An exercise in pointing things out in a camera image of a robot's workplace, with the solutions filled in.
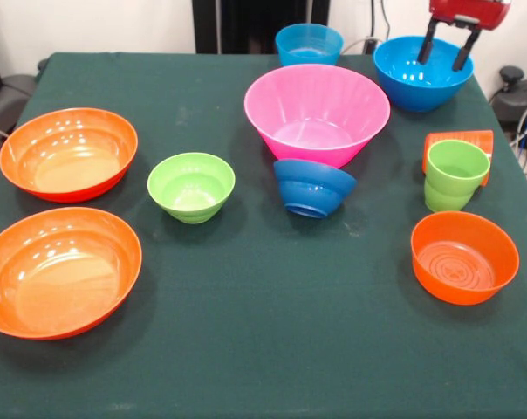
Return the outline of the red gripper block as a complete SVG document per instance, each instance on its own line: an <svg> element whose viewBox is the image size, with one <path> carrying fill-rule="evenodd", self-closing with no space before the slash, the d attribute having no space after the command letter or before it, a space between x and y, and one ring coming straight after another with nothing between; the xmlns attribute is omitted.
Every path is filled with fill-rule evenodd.
<svg viewBox="0 0 527 419"><path fill-rule="evenodd" d="M428 62L438 23L443 22L460 28L467 27L471 29L470 35L452 65L452 70L459 72L465 66L481 30L493 31L497 28L508 14L510 6L511 1L430 0L431 18L417 62L421 65Z"/></svg>

